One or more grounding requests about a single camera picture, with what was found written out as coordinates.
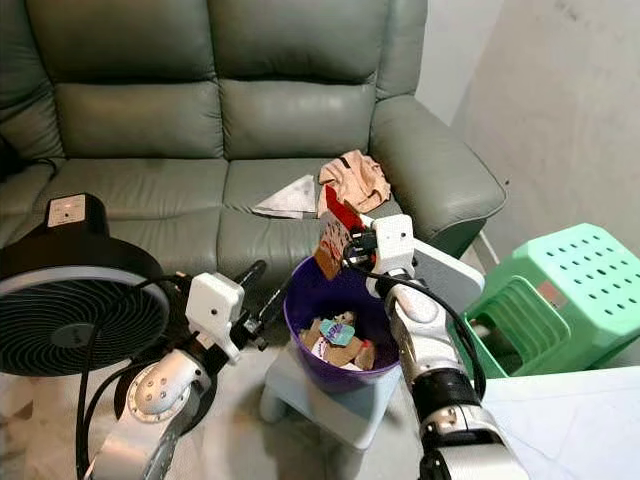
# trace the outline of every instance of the small white stool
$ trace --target small white stool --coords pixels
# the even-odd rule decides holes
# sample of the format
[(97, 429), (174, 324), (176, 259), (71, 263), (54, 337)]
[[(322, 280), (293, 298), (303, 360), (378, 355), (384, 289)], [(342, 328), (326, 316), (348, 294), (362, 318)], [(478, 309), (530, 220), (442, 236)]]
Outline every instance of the small white stool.
[(260, 415), (266, 422), (277, 422), (289, 405), (333, 434), (343, 448), (329, 455), (333, 463), (330, 470), (337, 478), (352, 479), (402, 375), (400, 366), (358, 390), (327, 393), (307, 377), (294, 348), (289, 342), (269, 367)]

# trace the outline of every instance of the fan grille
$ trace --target fan grille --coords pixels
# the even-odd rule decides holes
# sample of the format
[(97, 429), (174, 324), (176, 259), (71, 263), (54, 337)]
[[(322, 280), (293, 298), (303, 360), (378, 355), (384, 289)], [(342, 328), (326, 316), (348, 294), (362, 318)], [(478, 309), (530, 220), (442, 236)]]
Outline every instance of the fan grille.
[(149, 346), (166, 325), (167, 307), (159, 301), (155, 285), (114, 305), (130, 287), (111, 279), (73, 279), (0, 296), (0, 370), (34, 376), (79, 373), (86, 340), (102, 315), (92, 368), (119, 362)]

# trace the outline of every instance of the black electric fan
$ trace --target black electric fan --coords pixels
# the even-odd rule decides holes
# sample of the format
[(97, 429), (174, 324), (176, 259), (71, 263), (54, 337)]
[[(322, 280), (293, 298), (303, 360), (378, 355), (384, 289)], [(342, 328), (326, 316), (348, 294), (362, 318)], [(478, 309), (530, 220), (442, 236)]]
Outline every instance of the black electric fan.
[(102, 202), (89, 194), (49, 201), (44, 222), (0, 250), (0, 371), (30, 376), (82, 372), (102, 323), (92, 368), (150, 346), (166, 327), (162, 275), (144, 250), (111, 238)]

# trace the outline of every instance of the white wall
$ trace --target white wall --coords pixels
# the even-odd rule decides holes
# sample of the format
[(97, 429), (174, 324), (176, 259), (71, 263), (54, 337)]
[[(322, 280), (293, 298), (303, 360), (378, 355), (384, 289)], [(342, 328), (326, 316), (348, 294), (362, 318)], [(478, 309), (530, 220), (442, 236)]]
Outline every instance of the white wall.
[(506, 0), (454, 128), (509, 180), (499, 256), (580, 222), (640, 255), (640, 2)]
[(450, 124), (504, 0), (429, 0), (416, 98)]

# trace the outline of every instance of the green step stool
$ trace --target green step stool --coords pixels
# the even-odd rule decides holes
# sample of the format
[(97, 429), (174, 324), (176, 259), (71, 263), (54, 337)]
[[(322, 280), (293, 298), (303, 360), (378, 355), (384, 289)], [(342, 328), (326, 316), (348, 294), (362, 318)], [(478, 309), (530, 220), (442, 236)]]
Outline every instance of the green step stool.
[[(489, 378), (594, 367), (640, 336), (640, 260), (587, 223), (536, 238), (487, 275), (464, 317), (499, 332), (472, 331)], [(498, 360), (491, 342), (511, 352)]]

